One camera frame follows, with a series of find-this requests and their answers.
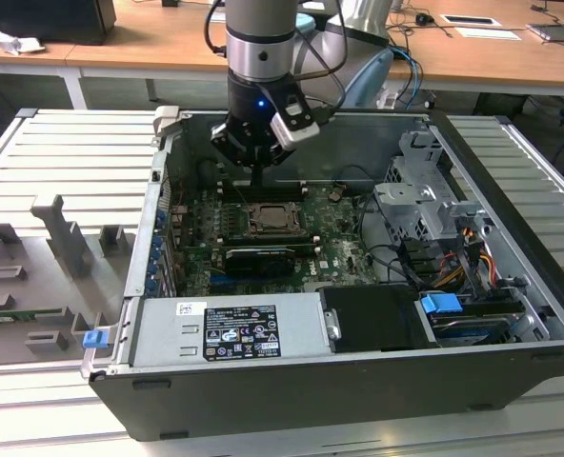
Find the blue tab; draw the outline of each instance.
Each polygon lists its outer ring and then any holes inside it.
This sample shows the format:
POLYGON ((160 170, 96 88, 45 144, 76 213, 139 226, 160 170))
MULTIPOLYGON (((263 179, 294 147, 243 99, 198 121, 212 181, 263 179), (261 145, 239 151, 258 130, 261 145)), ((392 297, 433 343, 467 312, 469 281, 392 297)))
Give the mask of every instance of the blue tab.
POLYGON ((83 348, 107 348, 109 346, 108 330, 90 330, 85 332, 83 337, 83 348))
POLYGON ((460 301, 454 293, 429 293, 421 300, 426 313, 461 312, 460 301))

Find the black panel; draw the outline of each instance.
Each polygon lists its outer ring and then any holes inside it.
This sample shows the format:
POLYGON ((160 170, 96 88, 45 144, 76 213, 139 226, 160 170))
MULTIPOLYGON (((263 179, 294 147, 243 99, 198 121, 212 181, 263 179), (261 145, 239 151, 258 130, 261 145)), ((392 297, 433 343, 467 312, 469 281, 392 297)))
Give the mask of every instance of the black panel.
MULTIPOLYGON (((500 409, 564 375, 564 347, 285 367, 243 364, 169 373, 170 388, 135 390, 134 381, 148 380, 146 374, 107 376, 90 386, 135 440, 195 438, 500 409), (237 413, 247 401, 266 405, 269 413, 237 413)), ((161 381, 161 373, 152 378, 161 381)))
POLYGON ((100 45, 114 22, 112 0, 0 0, 0 30, 13 36, 100 45))
POLYGON ((335 352, 407 350, 429 346, 408 286, 349 286, 320 289, 325 310, 335 310, 341 339, 335 352))

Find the motherboard chip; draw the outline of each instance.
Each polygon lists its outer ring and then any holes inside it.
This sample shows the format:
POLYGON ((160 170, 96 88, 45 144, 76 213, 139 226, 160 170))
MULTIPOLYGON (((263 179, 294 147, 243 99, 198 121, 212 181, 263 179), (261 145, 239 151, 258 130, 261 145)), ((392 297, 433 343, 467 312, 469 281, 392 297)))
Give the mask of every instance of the motherboard chip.
POLYGON ((296 235, 303 231, 294 203, 254 204, 248 207, 248 214, 251 235, 296 235))

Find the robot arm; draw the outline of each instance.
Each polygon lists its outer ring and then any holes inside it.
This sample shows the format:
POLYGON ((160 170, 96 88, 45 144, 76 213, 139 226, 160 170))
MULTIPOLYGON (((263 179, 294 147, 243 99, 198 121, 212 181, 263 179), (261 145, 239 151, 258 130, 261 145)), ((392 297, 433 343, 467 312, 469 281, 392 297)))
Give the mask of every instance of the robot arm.
MULTIPOLYGON (((314 54, 314 46, 306 39, 304 45, 311 50, 302 56, 297 56, 295 40, 296 0, 227 0, 225 48, 215 47, 208 34, 210 16, 220 3, 216 0, 212 5, 205 34, 212 51, 229 61, 229 112, 225 123, 212 130, 211 142, 236 165, 250 167, 252 183, 260 185, 264 167, 281 163, 299 143, 317 135, 339 108, 311 108, 302 87, 313 87, 319 81, 315 78, 343 67, 349 36, 350 41, 363 45, 367 37, 367 46, 377 51, 386 47, 385 38, 373 35, 373 24, 381 23, 375 35, 385 34, 381 26, 390 0, 346 0, 343 13, 340 10, 327 31, 313 39, 318 51, 314 54), (387 5, 383 17, 382 4, 387 5), (377 11, 373 11, 375 5, 379 5, 377 11), (352 26, 350 35, 346 14, 352 26), (371 18, 361 20, 365 15, 371 18), (292 75, 292 70, 302 74, 292 75)), ((340 0, 335 3, 341 8, 340 0)), ((344 90, 341 83, 338 87, 344 90)))

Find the desk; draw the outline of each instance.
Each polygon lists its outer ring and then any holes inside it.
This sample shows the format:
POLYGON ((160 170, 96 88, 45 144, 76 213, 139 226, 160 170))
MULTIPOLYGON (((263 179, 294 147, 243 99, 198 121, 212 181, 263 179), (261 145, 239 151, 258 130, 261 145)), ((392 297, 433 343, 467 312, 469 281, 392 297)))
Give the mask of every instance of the desk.
MULTIPOLYGON (((531 3, 412 1, 417 8, 429 9, 439 24, 443 24, 440 13, 491 16, 505 28, 552 22, 550 17, 531 11, 531 3)), ((550 3, 549 8, 563 20, 564 4, 550 3)), ((206 6, 162 8, 158 0, 115 0, 115 10, 116 26, 104 46, 46 44, 46 52, 20 57, 0 50, 0 73, 61 76, 76 109, 88 106, 81 90, 82 77, 226 80, 226 61, 204 44, 206 6)), ((408 25, 413 16, 408 10, 408 25)), ((389 23, 400 20, 402 14, 391 14, 389 23)), ((540 38, 528 30, 516 32, 521 41, 463 38, 454 29, 448 31, 453 38, 439 29, 416 30, 410 37, 413 56, 424 68, 423 89, 564 95, 564 47, 542 45, 540 38)), ((215 43, 224 42, 222 24, 212 24, 211 34, 215 43)), ((399 45, 404 41, 398 32, 393 31, 392 37, 399 45)), ((387 86, 399 88, 408 76, 407 65, 395 62, 387 86)))
MULTIPOLYGON (((530 10, 537 0, 412 0, 412 6, 428 9, 440 26, 449 26, 440 14, 492 17, 504 29, 524 29, 527 24, 552 23, 543 13, 530 10)), ((549 3, 549 13, 564 22, 564 3, 549 3)), ((389 24, 415 26, 415 11, 391 14, 389 24)), ((418 29, 409 37, 413 57, 424 68, 423 89, 564 95, 564 46, 542 44, 530 30, 515 31, 521 41, 464 38, 454 29, 418 29)), ((405 46, 398 31, 391 36, 405 46)), ((389 81, 406 81, 404 62, 395 62, 389 81)))

